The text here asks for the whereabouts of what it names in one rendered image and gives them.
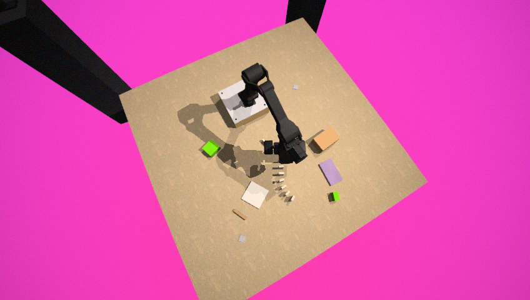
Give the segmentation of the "green block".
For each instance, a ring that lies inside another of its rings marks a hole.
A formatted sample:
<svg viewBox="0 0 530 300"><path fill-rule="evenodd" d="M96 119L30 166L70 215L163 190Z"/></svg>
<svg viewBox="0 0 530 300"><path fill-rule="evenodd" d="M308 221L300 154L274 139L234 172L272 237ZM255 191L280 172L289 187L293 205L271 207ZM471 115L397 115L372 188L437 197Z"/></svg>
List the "green block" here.
<svg viewBox="0 0 530 300"><path fill-rule="evenodd" d="M213 157L221 148L212 139L210 139L203 149L208 155Z"/></svg>
<svg viewBox="0 0 530 300"><path fill-rule="evenodd" d="M332 197L332 201L340 200L340 197L339 197L339 193L338 193L338 191L336 191L336 192L331 192L331 197Z"/></svg>

